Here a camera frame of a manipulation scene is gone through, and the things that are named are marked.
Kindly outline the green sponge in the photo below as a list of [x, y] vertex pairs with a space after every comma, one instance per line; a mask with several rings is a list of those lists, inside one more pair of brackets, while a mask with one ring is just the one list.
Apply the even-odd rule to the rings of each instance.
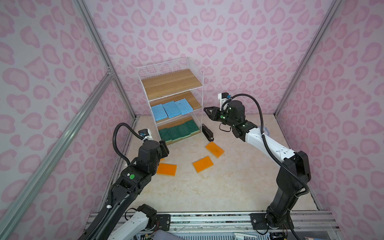
[[189, 129], [187, 122], [177, 126], [177, 128], [179, 130], [179, 136], [182, 139], [189, 138], [191, 136], [191, 130]]
[[179, 126], [174, 126], [172, 128], [169, 128], [169, 133], [170, 133], [170, 136], [171, 136], [171, 140], [173, 142], [178, 141], [178, 140], [183, 138], [182, 134], [180, 132]]
[[184, 125], [187, 127], [187, 130], [191, 135], [198, 134], [200, 132], [200, 128], [194, 120], [187, 121]]
[[170, 133], [170, 130], [168, 128], [159, 130], [159, 134], [160, 134], [161, 140], [165, 141], [166, 143], [169, 143], [172, 141], [172, 134]]

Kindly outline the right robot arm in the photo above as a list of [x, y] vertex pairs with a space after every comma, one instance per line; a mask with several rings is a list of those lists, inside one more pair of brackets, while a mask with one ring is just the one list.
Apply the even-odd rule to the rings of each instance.
[[311, 170], [308, 155], [303, 151], [294, 151], [265, 133], [264, 117], [260, 115], [260, 125], [246, 119], [245, 106], [237, 98], [241, 94], [231, 96], [229, 93], [218, 95], [219, 107], [206, 107], [204, 112], [210, 120], [230, 127], [237, 138], [270, 157], [279, 167], [276, 178], [278, 190], [271, 204], [267, 207], [261, 221], [267, 230], [287, 226], [293, 228], [290, 213], [303, 195], [309, 194]]

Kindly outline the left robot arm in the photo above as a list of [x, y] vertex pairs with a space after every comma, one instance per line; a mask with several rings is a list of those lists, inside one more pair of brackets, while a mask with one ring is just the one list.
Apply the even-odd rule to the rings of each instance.
[[[138, 156], [130, 161], [117, 147], [117, 133], [126, 127], [135, 137], [142, 141]], [[102, 210], [91, 225], [84, 230], [80, 240], [106, 240], [113, 232], [126, 209], [133, 203], [144, 187], [157, 173], [160, 160], [166, 158], [170, 151], [164, 140], [152, 139], [150, 130], [143, 129], [136, 133], [128, 124], [119, 123], [113, 133], [113, 148], [128, 166], [122, 170], [117, 181], [108, 191], [108, 197]]]

